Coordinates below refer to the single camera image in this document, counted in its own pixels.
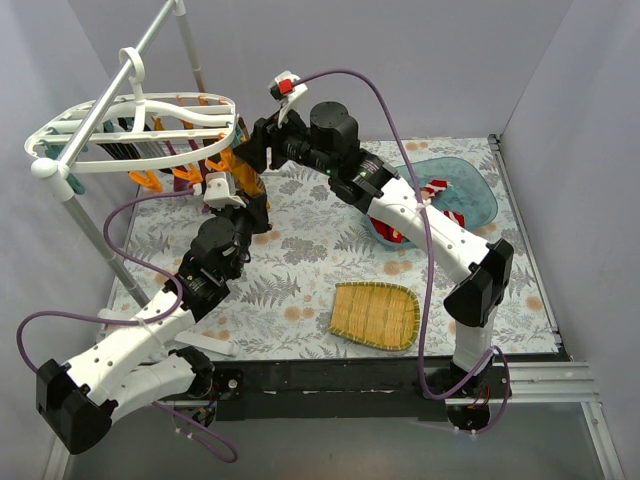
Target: metal pole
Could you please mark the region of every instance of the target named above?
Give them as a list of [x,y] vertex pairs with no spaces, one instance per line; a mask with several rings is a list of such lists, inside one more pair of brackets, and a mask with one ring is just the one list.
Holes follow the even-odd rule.
[[124,288],[129,292],[136,303],[141,307],[144,307],[149,303],[149,297],[147,297],[147,294],[144,293],[142,287],[135,281],[129,270],[124,266],[122,259],[118,257],[111,248],[109,248],[109,245],[107,245],[102,233],[98,230],[96,224],[93,223],[89,214],[84,208],[82,208],[82,205],[80,205],[77,198],[71,197],[66,202],[62,202],[62,205],[91,241],[95,249],[100,252],[102,258],[104,258],[107,264],[109,264],[111,269],[115,272],[116,277],[118,277],[122,282],[122,285],[124,285]]
[[202,76],[202,65],[200,65],[198,50],[195,42],[193,41],[193,35],[191,34],[191,28],[189,27],[186,11],[183,9],[179,14],[176,13],[176,19],[178,20],[178,26],[180,27],[182,41],[187,49],[187,55],[189,56],[189,62],[191,63],[191,70],[193,70],[193,76],[195,77],[196,84],[198,85],[198,91],[205,93],[207,89],[204,85],[204,77]]
[[[151,41],[154,39],[162,25],[164,25],[164,22],[167,21],[167,18],[169,18],[169,15],[171,15],[171,12],[174,8],[175,0],[167,0],[158,15],[156,15],[156,18],[153,20],[147,31],[138,42],[138,45],[136,45],[136,50],[138,50],[138,53],[140,53],[140,55],[142,55],[147,50],[147,48],[149,48]],[[62,149],[62,152],[60,152],[58,160],[61,166],[64,165],[67,167],[71,167],[71,165],[73,165],[73,163],[76,161],[76,158],[80,154],[80,151],[87,143],[87,140],[89,140],[89,137],[93,134],[93,131],[102,120],[102,117],[104,117],[105,112],[111,106],[111,102],[113,102],[113,99],[120,91],[120,88],[129,78],[129,74],[131,73],[132,69],[133,64],[130,60],[124,62],[121,65],[118,73],[116,73],[116,75],[111,80],[111,83],[109,84],[107,89],[102,93],[102,95],[100,95],[98,100],[93,103],[93,106],[89,110],[89,113],[86,117],[84,117],[84,120],[82,120],[80,126],[71,136],[69,143],[67,143],[67,145]]]

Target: gray wall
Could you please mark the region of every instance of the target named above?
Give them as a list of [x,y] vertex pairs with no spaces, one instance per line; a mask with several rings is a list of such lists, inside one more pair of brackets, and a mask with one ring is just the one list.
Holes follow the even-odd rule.
[[[15,330],[41,309],[96,313],[113,279],[63,208],[31,177],[23,143],[63,109],[104,88],[105,71],[64,0],[2,0],[0,176],[2,318],[0,318],[0,478],[40,478],[54,435],[35,410],[35,378],[20,359]],[[94,218],[134,194],[122,176],[86,179],[83,203]],[[125,222],[117,225],[122,237]],[[28,328],[40,364],[86,348],[92,328],[47,318]]]
[[[118,63],[114,49],[134,44],[159,4],[69,3],[108,72]],[[570,3],[186,1],[208,89],[233,98],[251,123],[276,110],[266,86],[283,70],[350,67],[379,86],[405,137],[501,133]],[[195,89],[176,22],[145,59],[148,89]],[[327,99],[347,105],[365,138],[391,137],[375,98],[355,79],[318,80],[304,103]]]
[[640,478],[640,2],[573,2],[504,135],[562,337]]

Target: woven placemat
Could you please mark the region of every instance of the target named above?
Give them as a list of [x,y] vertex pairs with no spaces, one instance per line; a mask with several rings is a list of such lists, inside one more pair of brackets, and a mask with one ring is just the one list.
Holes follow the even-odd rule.
[[405,350],[420,328],[415,293],[402,285],[349,282],[336,285],[329,331],[381,350]]

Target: white hook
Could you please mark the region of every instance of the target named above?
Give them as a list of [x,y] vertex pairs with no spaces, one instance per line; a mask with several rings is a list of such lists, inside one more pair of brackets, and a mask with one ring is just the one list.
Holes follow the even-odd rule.
[[134,101],[136,103],[136,112],[133,119],[133,128],[132,132],[143,132],[144,131],[144,118],[145,118],[145,108],[144,108],[144,92],[142,91],[142,82],[144,81],[144,77],[146,75],[144,62],[142,61],[142,57],[133,47],[127,47],[120,49],[120,53],[118,54],[120,58],[120,63],[124,63],[127,60],[131,60],[131,64],[133,65],[133,74],[129,77],[129,82],[131,83],[131,89],[133,90]]

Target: cable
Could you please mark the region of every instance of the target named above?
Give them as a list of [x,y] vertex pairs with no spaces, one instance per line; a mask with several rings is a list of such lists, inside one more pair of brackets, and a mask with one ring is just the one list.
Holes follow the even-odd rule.
[[[351,69],[346,69],[346,68],[332,69],[332,70],[317,72],[312,75],[308,75],[304,78],[301,78],[299,80],[296,80],[293,82],[293,86],[295,87],[297,85],[310,82],[311,80],[315,80],[316,78],[324,77],[326,75],[333,75],[333,74],[351,75],[352,77],[359,78],[364,83],[366,83],[369,86],[369,88],[371,88],[376,98],[378,99],[380,106],[382,107],[384,115],[387,118],[387,122],[389,123],[389,127],[391,128],[391,133],[393,134],[393,138],[398,144],[398,148],[400,149],[400,154],[402,155],[402,159],[404,160],[404,163],[407,166],[407,170],[409,171],[409,175],[411,176],[411,183],[413,184],[412,186],[416,195],[416,199],[418,203],[422,205],[422,207],[420,208],[420,215],[422,216],[422,220],[424,222],[424,231],[427,236],[428,268],[427,268],[427,289],[425,293],[424,311],[422,314],[422,323],[420,325],[420,338],[419,338],[419,344],[418,344],[418,378],[420,379],[420,386],[422,387],[423,395],[425,395],[427,398],[431,400],[444,400],[446,398],[449,398],[453,394],[455,394],[464,384],[466,384],[476,374],[478,370],[480,370],[481,366],[485,363],[485,361],[489,360],[489,358],[493,355],[493,349],[488,349],[485,352],[485,354],[482,356],[482,358],[478,361],[478,363],[471,369],[471,371],[469,371],[469,373],[462,380],[460,380],[456,385],[454,385],[448,391],[441,394],[436,394],[436,393],[433,393],[431,390],[429,390],[429,386],[427,385],[427,380],[424,375],[424,367],[425,367],[424,346],[425,346],[425,341],[427,337],[429,307],[431,306],[431,296],[433,292],[435,259],[434,259],[434,249],[433,249],[433,238],[431,237],[431,226],[429,224],[429,217],[427,216],[426,209],[424,208],[424,201],[422,199],[422,194],[420,191],[420,182],[418,180],[418,176],[413,166],[411,165],[411,161],[409,160],[409,155],[407,154],[407,151],[404,148],[402,139],[400,138],[400,134],[398,133],[398,129],[396,128],[393,118],[391,118],[391,113],[389,112],[387,103],[382,98],[382,94],[380,93],[378,88],[373,84],[373,82],[369,78],[367,78],[365,75],[361,74],[360,72],[356,72],[355,70],[351,70]],[[500,350],[498,347],[493,347],[493,348],[500,353],[504,362],[505,370],[507,371],[507,374],[506,374],[507,378],[509,378],[508,366],[507,366],[506,358],[502,354],[502,350]],[[505,393],[505,400],[503,401],[503,406],[500,408],[500,412],[498,413],[496,419],[499,419],[504,413],[503,410],[504,410],[504,407],[506,406],[508,395],[509,395],[509,384],[507,384],[507,390]],[[488,428],[490,428],[494,424],[495,422],[491,422],[489,425],[487,425],[487,427],[479,431],[486,431]]]
[[220,449],[214,447],[213,445],[211,445],[209,442],[204,440],[199,435],[197,435],[195,433],[192,433],[192,432],[186,433],[186,432],[183,432],[182,430],[178,429],[178,431],[180,433],[184,433],[188,437],[191,436],[190,438],[193,438],[195,441],[197,441],[197,442],[201,443],[202,445],[204,445],[211,453],[213,453],[216,457],[218,457],[223,462],[225,462],[225,463],[234,463],[234,462],[236,462],[238,460],[238,456],[239,455],[238,455],[238,450],[237,450],[236,446],[233,444],[233,442],[231,440],[229,440],[224,435],[221,435],[219,433],[216,433],[216,432],[213,432],[213,431],[209,430],[208,428],[200,425],[198,422],[192,420],[188,416],[183,415],[182,413],[176,411],[175,409],[173,409],[171,407],[168,407],[167,405],[162,405],[161,403],[158,403],[158,402],[153,402],[151,405],[153,405],[154,407],[162,410],[163,412],[168,413],[169,415],[173,415],[176,418],[184,420],[185,422],[187,422],[192,427],[196,427],[197,429],[201,430],[205,434],[207,434],[207,435],[215,438],[219,442],[221,442],[231,452],[231,456],[230,457],[229,456],[225,456],[224,453]]
[[[109,247],[111,249],[113,249],[114,252],[116,252],[118,255],[126,258],[127,260],[130,260],[133,263],[136,263],[136,264],[141,265],[143,267],[149,268],[149,269],[153,270],[154,272],[157,272],[157,273],[160,273],[160,274],[166,276],[176,286],[176,301],[173,303],[173,305],[171,305],[171,307],[166,312],[163,312],[163,313],[160,313],[159,315],[156,315],[154,317],[149,317],[149,318],[145,319],[144,323],[149,324],[149,323],[154,323],[154,322],[158,322],[160,320],[163,320],[163,319],[167,318],[169,315],[171,315],[180,306],[180,303],[182,303],[182,284],[170,272],[167,272],[166,270],[163,270],[162,268],[156,267],[155,265],[151,265],[150,263],[147,263],[147,262],[145,262],[143,260],[139,260],[139,259],[133,257],[132,255],[129,255],[125,251],[121,250],[120,248],[116,247],[115,244],[113,243],[113,240],[111,240],[111,237],[109,235],[109,226],[111,225],[111,222],[113,221],[114,217],[118,213],[122,212],[126,208],[131,207],[132,205],[135,205],[137,203],[145,202],[147,200],[157,200],[157,199],[160,199],[160,198],[184,197],[184,196],[187,196],[187,195],[191,195],[192,193],[193,193],[193,189],[189,189],[189,190],[185,190],[185,191],[182,191],[182,192],[160,193],[160,194],[157,194],[157,195],[150,195],[148,197],[136,198],[136,199],[131,200],[130,202],[127,202],[124,205],[121,205],[118,208],[116,208],[113,212],[111,212],[109,214],[109,216],[107,217],[107,219],[104,222],[104,226],[102,228],[102,233],[104,235],[105,241],[107,242]],[[133,325],[140,325],[140,323],[135,321],[135,320],[108,320],[108,319],[105,319],[105,318],[93,317],[93,316],[90,316],[90,315],[82,315],[82,314],[79,314],[79,313],[71,313],[71,312],[62,312],[62,311],[57,311],[57,310],[44,310],[44,311],[41,311],[41,312],[32,313],[31,315],[26,317],[24,320],[22,320],[22,322],[20,322],[20,325],[18,325],[18,329],[16,330],[16,343],[18,344],[18,352],[20,353],[20,356],[22,357],[22,360],[24,360],[24,363],[27,365],[27,367],[29,367],[34,373],[37,372],[38,369],[36,368],[35,364],[31,361],[29,356],[27,355],[27,352],[26,352],[26,350],[24,348],[24,340],[23,340],[22,336],[23,336],[24,328],[27,326],[27,324],[29,322],[31,322],[32,320],[35,320],[36,318],[39,318],[39,317],[71,318],[73,320],[81,320],[83,322],[100,323],[100,324],[105,324],[105,325],[117,325],[117,326],[124,326],[124,327],[129,327],[129,326],[133,326]]]

